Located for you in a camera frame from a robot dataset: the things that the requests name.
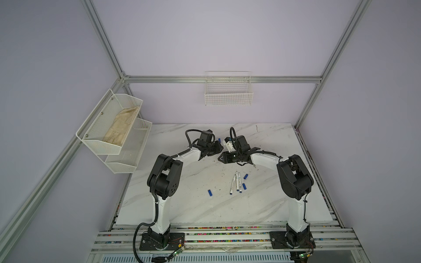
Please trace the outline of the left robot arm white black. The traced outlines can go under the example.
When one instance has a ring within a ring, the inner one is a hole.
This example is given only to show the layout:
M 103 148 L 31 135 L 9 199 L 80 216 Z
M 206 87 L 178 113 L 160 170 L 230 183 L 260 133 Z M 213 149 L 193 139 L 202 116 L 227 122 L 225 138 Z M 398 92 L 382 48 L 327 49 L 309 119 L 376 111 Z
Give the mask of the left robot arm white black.
M 210 129 L 188 129 L 185 135 L 189 144 L 187 149 L 171 156 L 160 154 L 147 180 L 154 202 L 154 217 L 147 234 L 161 249 L 169 243 L 169 207 L 171 197 L 179 187 L 182 169 L 223 150 Z

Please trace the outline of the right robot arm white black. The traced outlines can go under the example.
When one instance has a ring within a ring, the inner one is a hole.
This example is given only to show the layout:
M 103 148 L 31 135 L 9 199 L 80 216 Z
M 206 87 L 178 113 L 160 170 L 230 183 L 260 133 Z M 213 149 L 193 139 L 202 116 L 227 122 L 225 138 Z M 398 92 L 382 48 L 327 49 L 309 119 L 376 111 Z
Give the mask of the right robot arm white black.
M 288 197 L 289 216 L 282 243 L 289 248 L 299 248 L 310 242 L 310 223 L 307 221 L 307 197 L 314 180 L 303 160 L 298 155 L 287 158 L 277 153 L 251 148 L 243 135 L 227 137 L 223 141 L 227 148 L 218 160 L 224 164 L 236 163 L 259 165 L 277 172 L 281 188 Z

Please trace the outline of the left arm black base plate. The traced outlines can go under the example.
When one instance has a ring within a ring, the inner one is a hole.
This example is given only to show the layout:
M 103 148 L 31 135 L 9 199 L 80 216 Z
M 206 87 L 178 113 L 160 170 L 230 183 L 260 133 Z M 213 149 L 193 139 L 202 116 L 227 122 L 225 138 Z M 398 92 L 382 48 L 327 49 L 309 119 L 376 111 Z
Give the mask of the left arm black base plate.
M 140 251 L 175 251 L 185 242 L 185 233 L 170 232 L 165 235 L 144 233 L 138 246 Z

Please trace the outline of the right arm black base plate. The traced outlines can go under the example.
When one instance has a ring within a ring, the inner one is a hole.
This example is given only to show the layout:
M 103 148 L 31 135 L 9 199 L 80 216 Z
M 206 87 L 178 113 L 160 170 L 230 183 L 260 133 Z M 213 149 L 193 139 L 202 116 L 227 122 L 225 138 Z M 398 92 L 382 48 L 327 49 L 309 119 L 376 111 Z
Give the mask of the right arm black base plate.
M 269 233 L 272 249 L 314 249 L 311 232 L 273 231 Z

